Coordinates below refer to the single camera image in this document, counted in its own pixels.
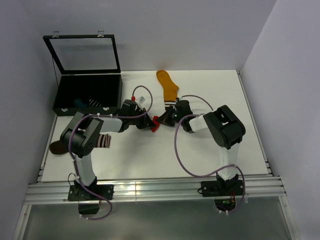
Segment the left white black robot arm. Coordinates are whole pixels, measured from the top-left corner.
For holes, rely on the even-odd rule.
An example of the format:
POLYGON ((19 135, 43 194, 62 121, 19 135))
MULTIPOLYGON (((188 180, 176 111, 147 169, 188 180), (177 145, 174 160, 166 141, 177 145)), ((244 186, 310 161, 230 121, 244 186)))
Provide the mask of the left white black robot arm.
POLYGON ((126 99, 121 108, 110 115, 99 116, 77 112, 60 135, 68 147, 75 169, 75 179, 70 185, 67 200, 111 200, 114 186, 99 185, 92 165, 92 151, 102 140, 102 133, 122 133, 136 126, 139 130, 156 127, 147 110, 133 99, 126 99))

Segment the black white striped ankle sock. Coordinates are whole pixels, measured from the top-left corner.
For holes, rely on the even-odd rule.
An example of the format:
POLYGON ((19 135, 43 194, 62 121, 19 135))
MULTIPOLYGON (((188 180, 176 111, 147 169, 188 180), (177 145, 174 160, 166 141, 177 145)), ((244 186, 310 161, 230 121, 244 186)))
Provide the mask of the black white striped ankle sock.
POLYGON ((90 108, 100 108, 100 107, 102 107, 102 104, 95 99, 89 99, 88 106, 90 108))

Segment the teal sock with red heel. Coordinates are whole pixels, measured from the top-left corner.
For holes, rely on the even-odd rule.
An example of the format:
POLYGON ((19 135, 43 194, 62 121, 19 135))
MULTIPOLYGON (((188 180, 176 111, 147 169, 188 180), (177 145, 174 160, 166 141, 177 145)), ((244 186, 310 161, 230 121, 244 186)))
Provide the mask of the teal sock with red heel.
POLYGON ((73 104, 77 108, 88 108, 89 107, 89 103, 86 100, 82 100, 80 98, 75 99, 73 101, 73 104))

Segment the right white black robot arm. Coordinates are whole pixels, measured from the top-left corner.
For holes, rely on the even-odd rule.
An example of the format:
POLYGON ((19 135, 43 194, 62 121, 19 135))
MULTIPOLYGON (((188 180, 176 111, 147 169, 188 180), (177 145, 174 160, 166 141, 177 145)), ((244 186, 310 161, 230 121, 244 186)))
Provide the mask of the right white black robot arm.
POLYGON ((244 175, 237 165, 238 150, 246 128, 239 118, 227 106, 205 114, 194 114, 187 100, 179 100, 166 109, 156 119, 159 124, 176 127, 174 133, 174 151, 179 159, 177 136, 179 127, 189 134, 209 130, 214 142, 219 147, 219 163, 217 169, 205 175, 196 175, 183 167, 183 170, 195 178, 206 178, 216 175, 216 180, 202 181, 198 193, 203 197, 226 197, 232 200, 236 196, 245 195, 244 175))

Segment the beige red reindeer sock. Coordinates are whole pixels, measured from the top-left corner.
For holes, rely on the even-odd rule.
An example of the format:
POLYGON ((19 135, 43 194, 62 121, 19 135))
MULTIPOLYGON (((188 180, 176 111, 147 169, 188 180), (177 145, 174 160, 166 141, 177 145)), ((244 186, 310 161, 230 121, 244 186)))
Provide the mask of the beige red reindeer sock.
POLYGON ((147 113, 143 116, 144 127, 151 130, 153 133, 159 128, 158 115, 150 117, 147 113))

